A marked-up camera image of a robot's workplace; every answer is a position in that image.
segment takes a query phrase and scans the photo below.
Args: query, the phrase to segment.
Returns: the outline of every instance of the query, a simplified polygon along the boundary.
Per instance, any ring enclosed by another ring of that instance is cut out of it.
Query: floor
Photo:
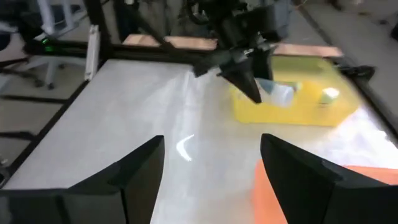
[[[375,65],[377,75],[371,80],[371,86],[386,101],[390,109],[398,114],[398,101],[394,100],[395,86],[398,84],[396,72],[398,69],[398,42],[389,38],[389,28],[375,23],[385,15],[393,12],[392,7],[370,7],[377,9],[373,17],[359,17],[359,7],[347,7],[345,12],[338,12],[323,3],[311,2],[304,5],[315,20],[325,29],[333,42],[343,49],[343,52],[359,64]],[[111,4],[104,6],[108,23],[114,23]],[[62,39],[86,40],[88,20],[82,21],[79,28],[68,33]],[[115,30],[111,30],[113,42],[118,41]],[[326,45],[325,41],[308,25],[306,20],[297,12],[292,13],[290,37],[285,42],[308,45]],[[0,54],[2,60],[7,55]],[[34,71],[39,75],[45,73],[45,67]],[[36,88],[33,83],[21,78],[12,78],[2,89],[4,94],[43,96],[52,98],[68,98],[83,80],[82,67],[66,66],[59,70],[55,79],[54,90]],[[59,105],[26,103],[18,101],[0,100],[0,131],[30,131],[38,133],[47,121],[60,108]],[[11,163],[16,156],[28,145],[27,141],[0,138],[0,154]]]

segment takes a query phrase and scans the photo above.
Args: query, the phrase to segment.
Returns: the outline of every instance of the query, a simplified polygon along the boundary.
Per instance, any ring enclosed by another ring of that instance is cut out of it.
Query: orange object
[[[379,180],[386,184],[398,185],[398,170],[374,167],[345,166],[360,174]],[[255,224],[287,224],[287,220],[278,199],[275,196],[262,160],[256,165],[254,174],[254,223]]]

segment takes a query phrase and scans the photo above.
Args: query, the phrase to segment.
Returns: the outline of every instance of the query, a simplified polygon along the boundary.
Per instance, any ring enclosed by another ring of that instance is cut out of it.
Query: small white object
[[[335,99],[338,98],[340,91],[335,88],[326,88],[323,90],[323,94],[320,103],[323,105],[331,104]]]

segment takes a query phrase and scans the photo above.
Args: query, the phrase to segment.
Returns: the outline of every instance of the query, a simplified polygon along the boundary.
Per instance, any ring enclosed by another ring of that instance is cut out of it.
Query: metal rod
[[[35,138],[35,135],[29,131],[9,131],[9,132],[0,132],[0,138],[32,141]]]
[[[0,98],[2,100],[28,101],[33,103],[64,104],[67,102],[67,99],[45,98],[45,97],[34,97],[34,96],[0,95]]]

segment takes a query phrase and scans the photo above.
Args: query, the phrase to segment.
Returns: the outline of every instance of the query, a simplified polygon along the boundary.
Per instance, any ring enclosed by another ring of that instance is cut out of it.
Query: chair leg
[[[21,66],[19,70],[26,71],[26,70],[29,70],[31,68],[36,68],[36,67],[39,67],[41,65],[45,65],[48,62],[49,62],[49,58],[48,57],[35,58],[33,61],[27,63],[26,65]]]
[[[49,67],[47,68],[47,74],[45,76],[45,84],[49,90],[54,89],[54,76],[57,71],[59,61],[55,58],[51,58],[49,62]]]

